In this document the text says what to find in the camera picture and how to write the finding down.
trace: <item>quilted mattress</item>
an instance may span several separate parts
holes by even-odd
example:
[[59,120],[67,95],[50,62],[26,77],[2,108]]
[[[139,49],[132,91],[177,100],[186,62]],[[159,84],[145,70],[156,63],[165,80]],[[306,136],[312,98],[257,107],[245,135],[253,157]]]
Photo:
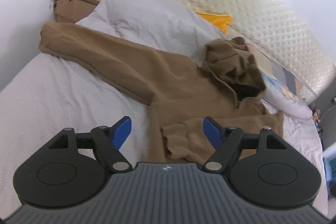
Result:
[[189,8],[230,14],[229,36],[242,36],[302,83],[301,97],[312,102],[333,80],[331,58],[282,0],[177,0]]

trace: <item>gray ribbed surface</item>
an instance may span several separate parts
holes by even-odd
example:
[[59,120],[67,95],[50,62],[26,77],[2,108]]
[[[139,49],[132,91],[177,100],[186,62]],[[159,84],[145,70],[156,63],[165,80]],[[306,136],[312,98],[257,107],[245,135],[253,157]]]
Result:
[[144,164],[128,174],[113,175],[90,201],[64,210],[24,205],[8,224],[323,224],[312,207],[265,210],[237,197],[220,175],[196,164]]

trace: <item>blue object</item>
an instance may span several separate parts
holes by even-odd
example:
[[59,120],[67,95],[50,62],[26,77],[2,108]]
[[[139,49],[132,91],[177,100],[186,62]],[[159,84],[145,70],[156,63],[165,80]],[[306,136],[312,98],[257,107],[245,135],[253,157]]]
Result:
[[132,130],[132,120],[127,117],[113,132],[112,143],[119,150]]
[[203,133],[214,149],[218,149],[222,145],[221,130],[208,118],[203,120]]
[[276,89],[282,90],[283,84],[275,79],[272,79],[271,77],[267,76],[265,73],[261,73],[262,77],[264,78],[264,81],[269,82],[271,85],[273,85]]
[[333,174],[335,174],[335,172],[333,172],[334,171],[333,167],[326,158],[323,158],[323,164],[324,164],[325,180],[327,181],[328,199],[331,199],[334,196],[330,192],[330,187],[336,184],[336,177],[333,177]]

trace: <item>white bedsheet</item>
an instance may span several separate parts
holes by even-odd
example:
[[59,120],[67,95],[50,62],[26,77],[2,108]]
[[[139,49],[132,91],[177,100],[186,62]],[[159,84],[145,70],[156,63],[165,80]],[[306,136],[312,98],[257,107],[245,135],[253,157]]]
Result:
[[[103,0],[79,24],[188,55],[198,64],[203,45],[225,37],[172,0]],[[133,127],[121,152],[135,165],[146,153],[146,106],[76,63],[39,54],[0,93],[0,217],[8,217],[20,206],[12,185],[15,170],[51,137],[65,127],[88,132],[99,125],[111,126],[125,115],[132,118]],[[324,174],[322,148],[312,122],[285,119],[284,135]],[[323,214],[326,201],[321,189],[315,203]]]

